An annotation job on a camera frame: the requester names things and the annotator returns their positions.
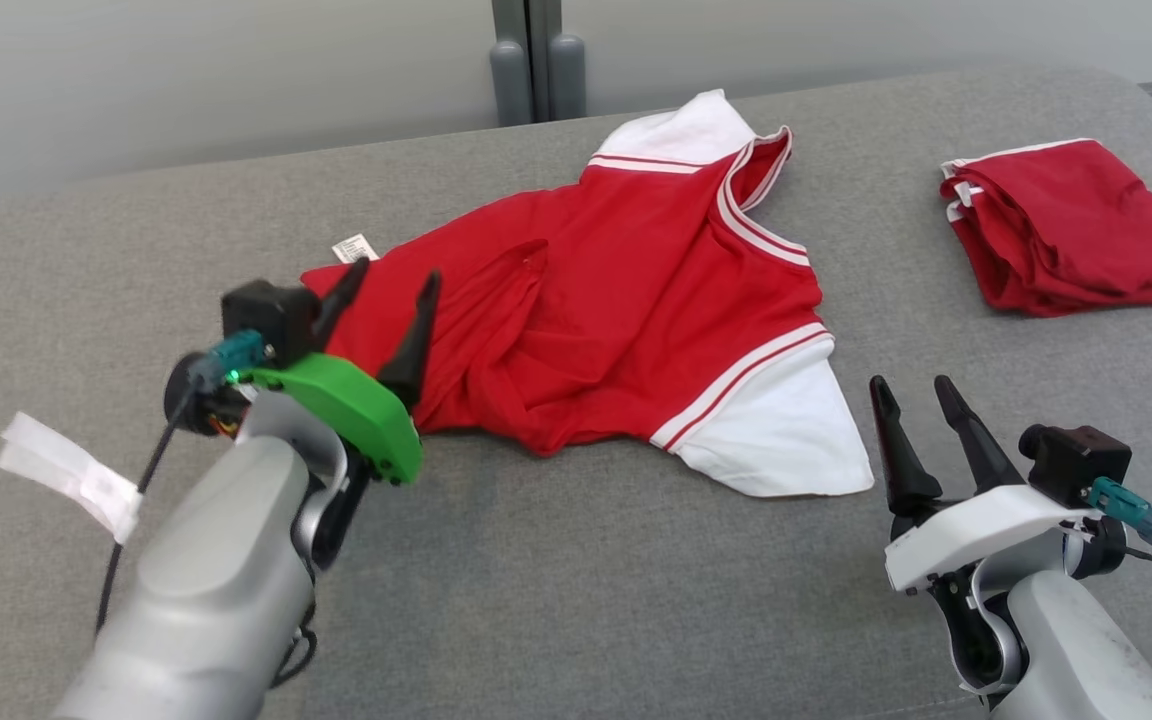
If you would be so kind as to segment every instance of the white tape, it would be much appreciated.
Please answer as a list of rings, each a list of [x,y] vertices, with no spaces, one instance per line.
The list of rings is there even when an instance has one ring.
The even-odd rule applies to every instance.
[[[69,497],[122,544],[136,528],[142,495],[136,483],[115,473],[70,441],[25,414],[3,430],[0,468]]]
[[[332,252],[335,252],[335,256],[342,263],[353,263],[358,258],[380,260],[380,255],[371,249],[367,238],[362,237],[362,234],[356,234],[356,236],[335,243],[332,247]]]

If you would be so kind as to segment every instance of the teal connector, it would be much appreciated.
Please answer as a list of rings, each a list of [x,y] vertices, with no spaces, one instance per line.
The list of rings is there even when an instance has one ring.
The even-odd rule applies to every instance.
[[[1152,544],[1152,505],[1129,488],[1108,478],[1096,478],[1087,490],[1087,505],[1105,511],[1134,529],[1143,541]]]
[[[256,331],[238,331],[220,341],[189,366],[189,382],[196,392],[210,395],[233,370],[250,370],[265,361],[265,341]]]

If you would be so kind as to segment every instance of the gray sofa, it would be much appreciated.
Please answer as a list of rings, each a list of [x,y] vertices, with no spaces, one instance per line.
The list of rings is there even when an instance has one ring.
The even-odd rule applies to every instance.
[[[865,382],[884,373],[929,469],[968,492],[932,392],[943,372],[1009,448],[1033,420],[1124,439],[1129,482],[1152,498],[1152,306],[993,313],[937,197],[941,160],[1078,136],[1152,188],[1146,94],[1099,71],[1001,68],[733,104],[756,131],[795,131],[755,218],[812,252],[832,363],[877,471]],[[0,430],[26,411],[135,475],[166,370],[219,338],[221,291],[293,282],[357,232],[384,251],[497,197],[573,182],[623,119],[1,200]],[[887,585],[881,488],[751,500],[628,441],[548,460],[475,433],[426,447],[415,486],[369,492],[319,585],[319,657],[264,717],[984,717],[956,688],[932,601]],[[175,441],[124,559],[221,450]],[[0,719],[45,717],[82,665],[108,552],[70,501],[0,471]],[[1152,566],[1129,560],[1089,586],[1152,662]]]

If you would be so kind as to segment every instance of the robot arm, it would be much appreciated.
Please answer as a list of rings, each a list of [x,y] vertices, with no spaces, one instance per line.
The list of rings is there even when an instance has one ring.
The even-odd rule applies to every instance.
[[[993,719],[1152,720],[1149,662],[1078,583],[1123,561],[1123,524],[1087,499],[1097,480],[1123,480],[1129,448],[1096,429],[1036,425],[1021,442],[1037,456],[1026,483],[954,382],[937,378],[935,391],[977,480],[968,500],[941,500],[887,382],[870,381],[895,515],[892,586],[932,596],[961,687]]]
[[[439,278],[394,359],[371,378],[319,353],[366,260],[319,304],[264,281],[221,302],[225,340],[185,356],[164,410],[234,446],[146,546],[132,592],[97,634],[61,720],[252,720],[314,608],[371,482],[410,483]]]

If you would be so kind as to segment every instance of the white paper tag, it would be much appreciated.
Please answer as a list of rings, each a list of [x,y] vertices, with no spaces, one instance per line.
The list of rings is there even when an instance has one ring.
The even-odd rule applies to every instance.
[[[356,236],[335,243],[332,247],[332,252],[335,252],[342,263],[353,263],[358,258],[380,260],[380,255],[371,249],[367,238],[362,237],[362,234],[356,234]]]
[[[0,468],[69,497],[122,544],[136,528],[141,492],[136,483],[115,473],[70,441],[25,414],[3,430]]]

